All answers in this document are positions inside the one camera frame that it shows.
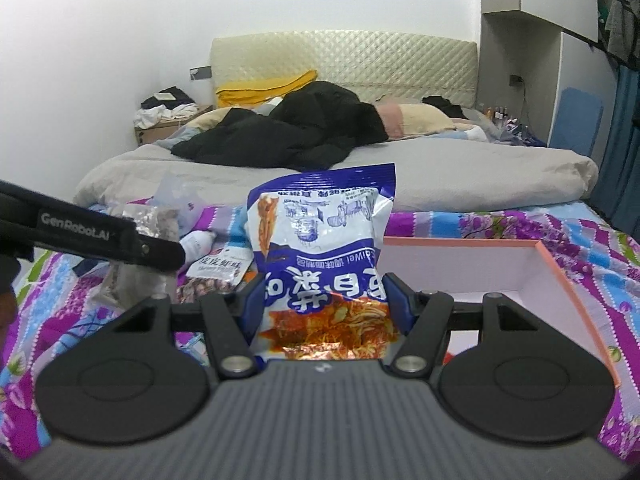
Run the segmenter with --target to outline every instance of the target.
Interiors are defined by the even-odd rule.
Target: open box
[[[457,301],[480,303],[485,293],[501,292],[596,356],[620,385],[604,341],[542,242],[385,237],[378,271]],[[456,355],[477,342],[477,331],[454,332],[448,350]]]

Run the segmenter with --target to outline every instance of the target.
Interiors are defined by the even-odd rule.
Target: black circular joint cover
[[[442,368],[444,407],[501,440],[551,444],[589,434],[610,409],[611,376],[573,342],[554,343],[483,342],[462,352]]]
[[[52,434],[102,446],[166,434],[190,420],[208,395],[195,359],[143,333],[88,338],[44,368],[36,384]]]

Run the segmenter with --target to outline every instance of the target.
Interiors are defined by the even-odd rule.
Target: gray towel
[[[607,52],[635,69],[640,59],[640,0],[613,0],[605,30]]]

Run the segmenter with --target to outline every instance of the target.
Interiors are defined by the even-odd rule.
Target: wooden nightstand
[[[142,146],[142,144],[151,144],[152,142],[156,142],[156,140],[159,139],[166,139],[181,126],[184,126],[189,121],[212,110],[212,105],[198,105],[197,113],[193,114],[191,117],[187,117],[179,121],[160,121],[158,124],[156,124],[156,126],[152,126],[151,128],[147,128],[146,130],[136,128],[136,141],[138,142],[139,146]]]

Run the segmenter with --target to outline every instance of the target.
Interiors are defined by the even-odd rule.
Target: headboard
[[[344,86],[368,102],[384,94],[433,94],[471,108],[476,100],[478,50],[473,41],[310,30],[217,38],[211,45],[214,85],[295,75],[310,68],[318,70],[318,79]]]

